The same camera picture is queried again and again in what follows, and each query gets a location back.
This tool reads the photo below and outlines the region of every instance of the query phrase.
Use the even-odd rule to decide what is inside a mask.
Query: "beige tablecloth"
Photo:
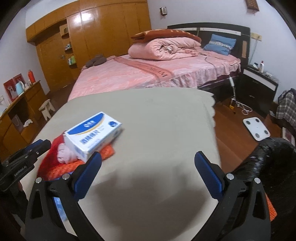
[[[65,104],[36,139],[52,141],[100,111],[123,123],[115,155],[79,205],[106,241],[191,240],[217,204],[194,166],[200,150],[220,164],[213,105],[211,94],[189,88],[88,95]],[[27,196],[41,160],[21,181]]]

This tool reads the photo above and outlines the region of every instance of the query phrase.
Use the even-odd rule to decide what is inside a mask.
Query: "wall socket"
[[[260,34],[257,34],[257,33],[251,33],[251,38],[262,41],[262,36]]]

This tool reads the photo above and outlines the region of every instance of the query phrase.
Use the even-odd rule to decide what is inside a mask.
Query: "metal screw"
[[[42,181],[42,178],[40,178],[40,177],[36,178],[36,180],[35,180],[36,183],[40,183],[41,181]]]
[[[62,175],[62,179],[67,180],[69,179],[70,174],[69,173],[65,173],[64,175]]]
[[[261,183],[261,180],[259,178],[254,178],[254,182],[256,182],[257,184]]]
[[[231,173],[228,173],[228,174],[226,175],[226,177],[227,177],[227,179],[229,179],[229,180],[233,180],[233,179],[234,179],[234,175],[231,174]]]

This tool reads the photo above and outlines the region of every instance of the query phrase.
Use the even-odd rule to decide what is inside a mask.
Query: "plaid shirt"
[[[276,118],[285,119],[296,130],[296,90],[284,91],[279,96]]]

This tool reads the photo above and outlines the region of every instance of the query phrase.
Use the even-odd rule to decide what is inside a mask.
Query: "white wall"
[[[27,6],[26,28],[46,14],[75,1],[77,0],[38,0],[35,5]]]
[[[33,71],[36,80],[41,80],[45,94],[49,92],[36,47],[27,43],[25,18],[26,12],[21,9],[0,40],[0,95],[4,95],[6,100],[8,100],[8,96],[3,83],[20,73],[27,81],[29,69]]]
[[[265,69],[280,80],[276,98],[285,89],[296,89],[296,40],[290,29],[265,0],[257,0],[260,11],[247,11],[245,0],[148,0],[152,29],[194,22],[231,23],[262,35],[252,62],[264,60]],[[162,18],[160,7],[167,7]],[[251,40],[251,53],[255,40]]]

